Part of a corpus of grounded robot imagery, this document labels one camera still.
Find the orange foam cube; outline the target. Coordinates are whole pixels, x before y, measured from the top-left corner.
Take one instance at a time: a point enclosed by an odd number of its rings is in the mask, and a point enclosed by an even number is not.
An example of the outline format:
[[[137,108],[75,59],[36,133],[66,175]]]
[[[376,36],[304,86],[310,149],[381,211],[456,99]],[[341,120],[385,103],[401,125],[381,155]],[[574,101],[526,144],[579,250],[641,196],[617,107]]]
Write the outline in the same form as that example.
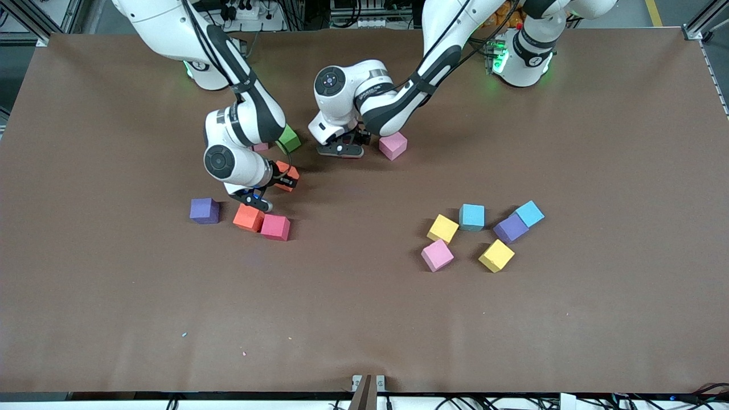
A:
[[[238,228],[251,232],[260,232],[265,213],[257,208],[240,204],[234,216],[234,225]]]
[[[275,164],[277,171],[274,174],[284,174],[282,178],[275,179],[275,186],[287,192],[292,192],[300,180],[299,172],[294,166],[283,161],[276,161]]]

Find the green foam cube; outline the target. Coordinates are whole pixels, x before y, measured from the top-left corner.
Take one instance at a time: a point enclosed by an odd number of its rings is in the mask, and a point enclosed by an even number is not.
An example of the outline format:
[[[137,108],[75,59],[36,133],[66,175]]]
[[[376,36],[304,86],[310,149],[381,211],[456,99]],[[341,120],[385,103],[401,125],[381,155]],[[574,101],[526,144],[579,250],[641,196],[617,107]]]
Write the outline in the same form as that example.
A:
[[[299,136],[288,124],[286,124],[281,137],[279,137],[276,143],[284,153],[293,153],[302,145]]]

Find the white power strip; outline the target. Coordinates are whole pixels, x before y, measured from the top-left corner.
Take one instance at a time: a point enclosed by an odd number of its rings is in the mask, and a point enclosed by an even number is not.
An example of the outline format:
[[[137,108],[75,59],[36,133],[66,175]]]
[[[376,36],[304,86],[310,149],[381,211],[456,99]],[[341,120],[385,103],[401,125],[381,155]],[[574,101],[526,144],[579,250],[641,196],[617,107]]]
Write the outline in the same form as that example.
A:
[[[215,18],[226,32],[289,30],[284,8],[275,0],[222,0]]]

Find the yellow foam cube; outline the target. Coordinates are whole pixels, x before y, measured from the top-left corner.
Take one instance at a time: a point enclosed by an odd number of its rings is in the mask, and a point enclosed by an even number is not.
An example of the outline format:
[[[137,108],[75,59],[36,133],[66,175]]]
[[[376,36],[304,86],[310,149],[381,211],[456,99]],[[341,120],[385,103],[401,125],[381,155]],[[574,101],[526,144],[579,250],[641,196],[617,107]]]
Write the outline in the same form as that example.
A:
[[[493,273],[500,272],[514,257],[515,252],[500,239],[495,240],[478,257],[478,261]]]
[[[445,244],[450,244],[458,229],[458,223],[439,214],[430,226],[427,232],[427,238],[432,241],[442,240]]]

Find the purple foam cube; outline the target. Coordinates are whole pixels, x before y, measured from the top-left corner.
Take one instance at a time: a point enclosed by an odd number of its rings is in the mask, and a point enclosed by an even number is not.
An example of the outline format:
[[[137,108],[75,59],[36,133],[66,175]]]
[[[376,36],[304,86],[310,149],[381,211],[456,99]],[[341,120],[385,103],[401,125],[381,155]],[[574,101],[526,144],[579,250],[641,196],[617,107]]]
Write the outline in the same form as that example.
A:
[[[213,198],[193,198],[190,202],[189,218],[198,225],[219,223],[220,203]]]
[[[494,226],[494,233],[497,238],[507,245],[512,244],[528,231],[529,227],[518,214],[512,214]]]

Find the red foam cube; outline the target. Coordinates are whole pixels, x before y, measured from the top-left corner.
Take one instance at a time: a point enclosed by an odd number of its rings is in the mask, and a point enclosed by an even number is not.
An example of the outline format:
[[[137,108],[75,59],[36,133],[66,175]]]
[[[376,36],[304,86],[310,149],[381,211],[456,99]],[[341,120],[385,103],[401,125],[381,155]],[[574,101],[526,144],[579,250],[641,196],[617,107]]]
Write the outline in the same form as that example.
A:
[[[263,219],[260,233],[267,239],[288,241],[290,234],[290,220],[287,217],[266,214]]]

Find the metal table edge bracket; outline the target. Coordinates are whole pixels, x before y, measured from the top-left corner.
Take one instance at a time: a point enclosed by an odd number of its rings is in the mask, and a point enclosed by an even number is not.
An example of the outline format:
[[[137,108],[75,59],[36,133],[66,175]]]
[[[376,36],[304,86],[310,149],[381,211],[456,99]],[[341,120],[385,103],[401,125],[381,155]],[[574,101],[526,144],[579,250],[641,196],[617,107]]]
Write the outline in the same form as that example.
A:
[[[386,392],[384,375],[354,375],[353,397],[348,410],[378,410],[378,394]]]

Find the pile of orange items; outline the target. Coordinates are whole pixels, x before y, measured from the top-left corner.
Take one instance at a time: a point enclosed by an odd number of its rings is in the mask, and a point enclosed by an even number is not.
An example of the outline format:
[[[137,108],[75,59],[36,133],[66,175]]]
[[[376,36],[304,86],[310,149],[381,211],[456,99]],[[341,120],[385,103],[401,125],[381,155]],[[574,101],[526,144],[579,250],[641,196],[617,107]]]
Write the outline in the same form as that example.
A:
[[[481,27],[499,26],[503,23],[504,28],[519,28],[523,26],[526,13],[522,9],[522,3],[510,14],[512,0],[505,0],[502,5],[492,13],[481,25]]]

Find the cyan foam cube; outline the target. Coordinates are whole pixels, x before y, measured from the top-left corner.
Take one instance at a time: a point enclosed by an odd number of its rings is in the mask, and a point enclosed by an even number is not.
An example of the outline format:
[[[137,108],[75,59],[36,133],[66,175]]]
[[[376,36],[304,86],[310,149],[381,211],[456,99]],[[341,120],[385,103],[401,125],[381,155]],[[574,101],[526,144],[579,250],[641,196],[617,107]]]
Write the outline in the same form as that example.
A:
[[[485,207],[474,203],[464,203],[459,208],[459,229],[477,232],[485,226]]]
[[[545,218],[544,213],[542,213],[533,200],[529,200],[529,202],[516,208],[513,214],[517,215],[527,228],[535,226]]]

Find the aluminium frame post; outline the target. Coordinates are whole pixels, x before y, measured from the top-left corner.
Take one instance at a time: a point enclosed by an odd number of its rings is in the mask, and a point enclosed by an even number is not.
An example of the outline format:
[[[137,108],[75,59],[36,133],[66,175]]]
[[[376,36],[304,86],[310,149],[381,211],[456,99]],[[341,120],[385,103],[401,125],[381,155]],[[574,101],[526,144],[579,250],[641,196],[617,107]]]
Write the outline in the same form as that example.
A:
[[[0,46],[45,47],[52,34],[73,34],[94,0],[0,0]]]
[[[708,2],[682,25],[686,40],[710,41],[714,33],[729,27],[729,0],[708,0]]]

